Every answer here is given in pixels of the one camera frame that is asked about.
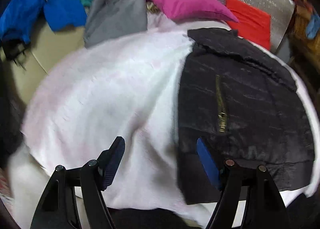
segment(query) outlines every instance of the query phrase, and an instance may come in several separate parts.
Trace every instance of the metal screw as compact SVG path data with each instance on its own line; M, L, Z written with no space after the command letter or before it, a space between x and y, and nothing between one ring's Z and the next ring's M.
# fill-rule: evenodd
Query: metal screw
M62 165L58 165L58 166L56 166L56 171L61 171L61 170L63 170L63 166Z
M262 172L265 172L265 171L267 171L267 168L265 166L263 166L263 165L260 165L259 166L259 170L262 171Z
M97 161L96 160L89 160L89 162L88 162L88 165L90 166L90 167L93 167L93 166L95 166L95 165L97 165Z
M235 162L233 160L226 160L226 164L228 166L233 166L235 164Z

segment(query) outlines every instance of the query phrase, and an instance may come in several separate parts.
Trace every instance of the blue gripper pad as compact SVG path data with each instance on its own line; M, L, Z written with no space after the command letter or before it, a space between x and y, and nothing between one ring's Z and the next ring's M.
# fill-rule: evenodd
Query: blue gripper pad
M197 140L197 152L211 185L219 189L221 187L219 170L217 168L216 163L212 159L209 150L207 149L206 145L204 144L201 138Z

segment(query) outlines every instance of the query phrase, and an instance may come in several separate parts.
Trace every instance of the gray cloth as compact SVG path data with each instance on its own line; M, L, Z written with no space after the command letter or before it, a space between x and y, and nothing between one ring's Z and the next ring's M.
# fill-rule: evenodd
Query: gray cloth
M93 0L85 24L84 46L146 30L146 0Z

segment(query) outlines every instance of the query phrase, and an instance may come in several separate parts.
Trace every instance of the blue cloth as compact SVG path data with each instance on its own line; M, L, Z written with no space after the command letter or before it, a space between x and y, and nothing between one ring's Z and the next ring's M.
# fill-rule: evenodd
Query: blue cloth
M44 16L51 30L58 31L67 25L85 25L87 14L80 0L47 0Z
M44 0L11 0L0 18L0 39L30 42L30 32Z
M318 30L320 29L320 17L314 12L311 16L310 22L306 27L306 36L308 39L312 40L317 35Z

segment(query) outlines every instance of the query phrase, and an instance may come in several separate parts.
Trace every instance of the pillow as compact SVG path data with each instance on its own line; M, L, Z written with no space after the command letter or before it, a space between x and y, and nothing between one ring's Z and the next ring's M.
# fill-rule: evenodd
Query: pillow
M169 19L208 18L239 22L238 19L217 0L150 0Z
M240 21L227 21L231 29L237 29L239 36L270 50L270 14L239 0L226 0L226 7Z

